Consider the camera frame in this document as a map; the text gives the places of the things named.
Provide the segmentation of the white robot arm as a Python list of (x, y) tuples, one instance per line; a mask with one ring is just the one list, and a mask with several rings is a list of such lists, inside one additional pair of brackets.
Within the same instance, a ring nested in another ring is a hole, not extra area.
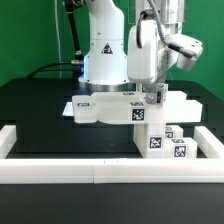
[(162, 104), (166, 72), (177, 53), (165, 42), (182, 32), (185, 0), (134, 0), (136, 24), (124, 36), (124, 14), (113, 0), (85, 0), (90, 20), (90, 50), (84, 57), (82, 87), (92, 91), (135, 88), (149, 104)]

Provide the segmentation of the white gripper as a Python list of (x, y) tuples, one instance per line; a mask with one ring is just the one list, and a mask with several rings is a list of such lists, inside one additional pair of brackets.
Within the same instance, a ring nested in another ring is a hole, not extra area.
[(137, 46), (137, 27), (133, 26), (128, 40), (128, 79), (137, 83), (136, 91), (139, 94), (143, 94), (142, 84), (145, 84), (146, 102), (156, 104), (157, 85), (152, 83), (176, 63), (178, 53), (168, 49), (162, 43), (153, 20), (141, 22), (140, 41), (141, 48)]

